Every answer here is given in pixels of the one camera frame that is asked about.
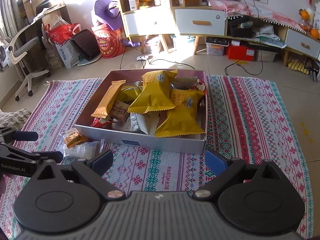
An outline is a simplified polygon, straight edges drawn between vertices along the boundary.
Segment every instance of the metal screw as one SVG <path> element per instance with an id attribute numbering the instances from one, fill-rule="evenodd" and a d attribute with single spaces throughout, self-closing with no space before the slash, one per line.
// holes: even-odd
<path id="1" fill-rule="evenodd" d="M 123 192 L 120 190 L 111 190 L 108 192 L 109 198 L 121 198 L 123 196 Z"/>
<path id="2" fill-rule="evenodd" d="M 206 198 L 206 197 L 210 197 L 211 192 L 206 189 L 200 189 L 200 190 L 197 190 L 195 194 L 198 198 Z"/>

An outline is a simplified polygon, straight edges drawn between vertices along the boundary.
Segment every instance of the wooden drawer handle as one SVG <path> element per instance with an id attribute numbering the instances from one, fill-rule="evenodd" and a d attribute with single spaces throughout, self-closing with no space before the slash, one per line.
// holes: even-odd
<path id="1" fill-rule="evenodd" d="M 192 23 L 196 25 L 211 25 L 211 22 L 208 21 L 192 21 Z"/>
<path id="2" fill-rule="evenodd" d="M 305 43 L 301 43 L 301 45 L 303 46 L 303 47 L 305 47 L 305 48 L 307 48 L 307 49 L 310 49 L 310 46 L 309 45 L 307 45 L 307 44 L 305 44 Z"/>

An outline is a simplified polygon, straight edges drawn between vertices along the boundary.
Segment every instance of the gray woven cushion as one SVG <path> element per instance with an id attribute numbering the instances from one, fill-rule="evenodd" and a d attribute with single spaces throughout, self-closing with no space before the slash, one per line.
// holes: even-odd
<path id="1" fill-rule="evenodd" d="M 31 111 L 27 108 L 12 113 L 2 112 L 0 109 L 0 127 L 5 126 L 21 130 L 30 115 Z"/>

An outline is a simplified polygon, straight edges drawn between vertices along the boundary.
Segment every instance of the open box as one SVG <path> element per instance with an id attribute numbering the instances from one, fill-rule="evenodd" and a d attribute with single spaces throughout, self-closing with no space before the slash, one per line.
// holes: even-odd
<path id="1" fill-rule="evenodd" d="M 128 70 L 112 70 L 102 81 L 96 92 L 89 99 L 88 103 L 82 110 L 78 119 L 76 120 L 75 127 L 78 131 L 88 138 L 101 140 L 105 139 L 111 143 L 125 144 L 130 146 L 139 146 L 143 148 L 149 148 L 152 150 L 161 150 L 167 152 L 177 153 L 189 153 L 189 154 L 201 154 L 204 151 L 204 147 L 207 139 L 207 121 L 208 121 L 208 98 L 207 95 L 197 110 L 197 121 L 201 128 L 205 131 L 204 134 L 189 135 L 179 137 L 165 137 L 156 138 L 154 136 L 122 132 L 115 130 L 107 130 L 101 128 L 91 127 L 93 117 L 91 114 L 95 111 L 101 99 L 105 95 L 112 81 L 125 79 L 126 83 L 134 83 L 141 81 L 141 76 L 149 71 L 161 70 L 161 69 L 128 69 Z M 193 77 L 197 76 L 199 79 L 205 82 L 205 71 L 200 70 L 188 70 L 178 69 L 177 77 Z"/>

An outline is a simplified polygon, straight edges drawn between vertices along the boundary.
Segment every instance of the orange fruit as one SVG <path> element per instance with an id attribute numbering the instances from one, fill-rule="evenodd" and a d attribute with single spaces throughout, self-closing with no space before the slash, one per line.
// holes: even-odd
<path id="1" fill-rule="evenodd" d="M 310 20 L 310 15 L 306 10 L 300 9 L 299 14 L 301 15 L 301 18 L 308 21 Z"/>
<path id="2" fill-rule="evenodd" d="M 319 34 L 319 31 L 317 29 L 312 29 L 310 31 L 310 34 L 312 37 L 316 38 L 316 39 L 319 39 L 320 38 L 320 34 Z"/>

